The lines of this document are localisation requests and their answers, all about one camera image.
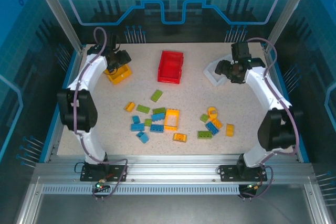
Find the blue lego brick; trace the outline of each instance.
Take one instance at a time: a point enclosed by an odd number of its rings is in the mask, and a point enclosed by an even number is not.
[[[205,127],[211,131],[213,135],[216,135],[219,132],[219,129],[212,122],[208,122]]]
[[[163,120],[165,118],[164,113],[152,115],[152,122],[158,121],[158,120]]]
[[[144,123],[133,123],[131,124],[131,131],[144,131],[145,124]]]
[[[144,133],[144,132],[142,132],[142,131],[140,131],[136,136],[137,136],[137,137],[140,139],[140,141],[141,141],[142,143],[144,143],[144,144],[147,143],[147,141],[149,140],[147,134]]]
[[[159,132],[159,133],[163,133],[163,125],[160,124],[152,124],[151,125],[151,132]]]
[[[140,123],[140,118],[137,115],[132,116],[133,123]]]

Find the green lego brick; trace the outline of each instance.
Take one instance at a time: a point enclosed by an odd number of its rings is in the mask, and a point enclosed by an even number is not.
[[[197,131],[198,139],[212,139],[211,131]]]
[[[160,113],[166,114],[166,108],[162,107],[162,108],[153,109],[153,115],[160,114]]]
[[[162,96],[162,94],[163,94],[163,92],[162,92],[161,90],[158,90],[158,89],[157,89],[157,90],[154,92],[154,94],[152,95],[151,100],[152,100],[153,102],[157,102],[158,99]]]
[[[152,119],[145,119],[145,126],[150,127],[152,125]]]
[[[203,115],[201,115],[200,119],[201,119],[202,122],[206,123],[206,121],[208,121],[208,119],[209,119],[209,116],[206,115],[206,114],[203,114]]]
[[[137,106],[137,111],[140,111],[140,112],[145,113],[145,114],[148,114],[150,110],[151,110],[150,107],[146,107],[146,106],[143,106],[143,105],[138,105]]]

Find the enclosure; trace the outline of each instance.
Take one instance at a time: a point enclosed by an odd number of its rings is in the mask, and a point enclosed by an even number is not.
[[[0,6],[2,223],[334,223],[336,0],[2,0]],[[132,58],[115,83],[102,73],[91,92],[99,143],[109,160],[128,159],[125,181],[104,202],[91,196],[96,182],[76,173],[85,153],[62,124],[57,102],[85,66],[96,27],[117,35]],[[251,38],[275,45],[270,78],[303,117],[299,151],[266,162],[274,181],[268,190],[267,170],[259,190],[267,193],[250,203],[237,197],[239,186],[250,183],[223,182],[216,171],[255,146],[266,111],[248,84],[214,86],[204,72],[211,64],[214,72],[219,59],[232,60],[232,44]],[[163,74],[179,84],[157,81],[162,51],[183,53],[178,65],[167,60]],[[266,66],[276,56],[260,40],[249,42],[249,52]],[[154,102],[156,90],[163,94]],[[124,109],[129,102],[132,112]],[[137,111],[139,104],[151,112]],[[207,130],[200,116],[211,106],[223,126],[212,139],[198,139],[197,131]],[[130,131],[132,116],[143,123],[161,107],[179,110],[178,129],[154,133],[145,126],[144,144]],[[227,124],[234,125],[232,137]],[[174,133],[186,142],[174,141]]]

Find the red plastic bin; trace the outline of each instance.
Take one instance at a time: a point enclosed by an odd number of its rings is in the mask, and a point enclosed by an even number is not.
[[[158,81],[180,84],[182,65],[182,52],[162,51],[159,69],[157,71]]]

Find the white work surface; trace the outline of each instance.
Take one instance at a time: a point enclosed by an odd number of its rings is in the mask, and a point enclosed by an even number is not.
[[[264,54],[260,43],[249,44],[252,57]],[[203,74],[204,68],[222,56],[231,54],[230,43],[182,43],[182,44],[123,44],[132,58],[129,66],[133,74],[117,85],[102,74],[92,94],[98,111],[97,131],[100,142],[111,155],[193,155],[193,154],[240,154],[257,142],[257,131],[266,114],[247,84],[232,84],[214,87]],[[180,84],[157,82],[158,66],[162,50],[184,52]],[[158,102],[150,100],[156,89],[163,91]],[[135,108],[124,110],[128,102]],[[176,132],[154,133],[145,127],[149,141],[143,144],[137,132],[130,131],[132,116],[138,115],[143,123],[149,114],[136,111],[138,104],[151,109],[166,107],[180,110],[178,133],[187,135],[187,142],[173,141]],[[212,139],[197,139],[197,131],[206,131],[200,116],[210,106],[218,111],[223,127]],[[225,136],[226,123],[234,124],[233,137]],[[64,128],[58,155],[82,155],[77,138]]]

